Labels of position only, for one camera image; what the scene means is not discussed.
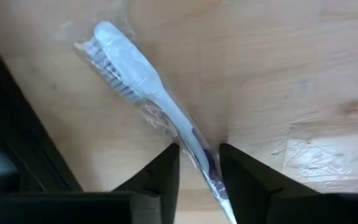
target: toothbrush head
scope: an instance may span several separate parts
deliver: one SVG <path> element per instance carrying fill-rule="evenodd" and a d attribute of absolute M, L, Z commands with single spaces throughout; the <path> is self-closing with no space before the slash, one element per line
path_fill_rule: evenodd
<path fill-rule="evenodd" d="M 121 96 L 133 103 L 142 99 L 139 94 L 121 80 L 122 75 L 107 58 L 99 42 L 94 37 L 86 42 L 84 47 L 87 59 L 111 88 L 115 89 Z"/>
<path fill-rule="evenodd" d="M 94 37 L 85 43 L 88 60 L 122 96 L 132 102 L 161 94 L 157 71 L 137 47 L 110 22 L 94 28 Z"/>

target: black holder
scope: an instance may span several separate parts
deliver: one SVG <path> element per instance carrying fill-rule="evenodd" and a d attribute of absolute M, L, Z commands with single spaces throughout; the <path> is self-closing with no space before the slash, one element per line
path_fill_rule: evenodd
<path fill-rule="evenodd" d="M 112 192 L 82 192 L 0 59 L 0 223 L 173 223 L 179 152 Z M 358 223 L 358 194 L 320 194 L 229 144 L 219 155 L 237 223 Z"/>

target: plastic packaging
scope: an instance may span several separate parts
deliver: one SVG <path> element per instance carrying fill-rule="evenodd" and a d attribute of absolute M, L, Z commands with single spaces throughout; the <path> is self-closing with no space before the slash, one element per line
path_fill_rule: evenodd
<path fill-rule="evenodd" d="M 294 124 L 287 144 L 284 174 L 314 188 L 327 183 L 318 188 L 323 192 L 341 181 L 352 183 L 341 192 L 358 192 L 358 119 Z"/>
<path fill-rule="evenodd" d="M 211 150 L 199 128 L 165 89 L 157 71 L 130 41 L 134 32 L 128 29 L 130 25 L 125 15 L 121 13 L 110 21 L 120 25 L 116 27 L 112 22 L 100 21 L 88 40 L 75 43 L 80 57 L 86 59 L 111 88 L 133 102 L 151 125 L 180 144 L 201 171 L 229 221 L 236 223 L 222 182 L 217 153 Z"/>

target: white toothbrush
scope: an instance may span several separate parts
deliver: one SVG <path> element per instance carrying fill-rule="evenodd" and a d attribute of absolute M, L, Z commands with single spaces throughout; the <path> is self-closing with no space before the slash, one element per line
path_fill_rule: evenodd
<path fill-rule="evenodd" d="M 120 95 L 133 103 L 148 99 L 160 107 L 194 154 L 200 169 L 208 176 L 215 173 L 215 161 L 203 149 L 192 123 L 164 89 L 157 71 L 123 33 L 110 22 L 100 22 L 84 48 L 88 60 Z"/>

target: wooden table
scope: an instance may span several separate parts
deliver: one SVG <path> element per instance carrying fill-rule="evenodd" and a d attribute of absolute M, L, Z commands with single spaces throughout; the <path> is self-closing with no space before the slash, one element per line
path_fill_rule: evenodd
<path fill-rule="evenodd" d="M 73 51 L 118 0 L 0 0 L 0 53 L 76 178 L 111 190 L 169 139 Z M 130 0 L 137 45 L 216 147 L 358 192 L 358 0 Z M 188 158 L 177 223 L 226 223 Z"/>

